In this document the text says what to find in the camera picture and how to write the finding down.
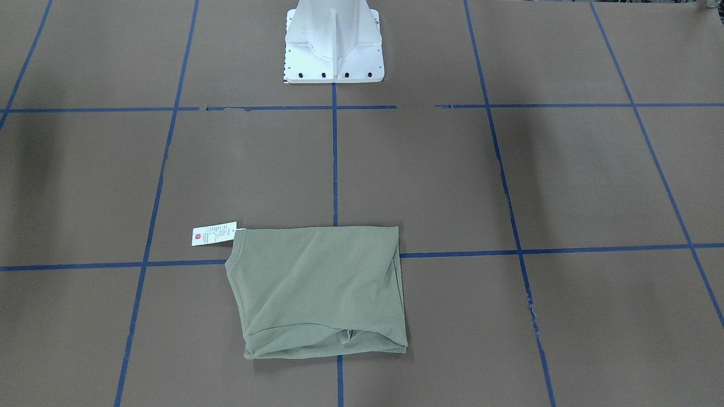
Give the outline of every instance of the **green cloth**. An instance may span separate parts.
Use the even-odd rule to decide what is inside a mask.
[[[397,227],[238,230],[226,262],[244,357],[407,349]]]

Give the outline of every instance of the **white tag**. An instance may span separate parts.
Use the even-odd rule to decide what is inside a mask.
[[[212,243],[234,240],[234,234],[236,231],[236,222],[194,227],[191,232],[191,246],[210,245]]]

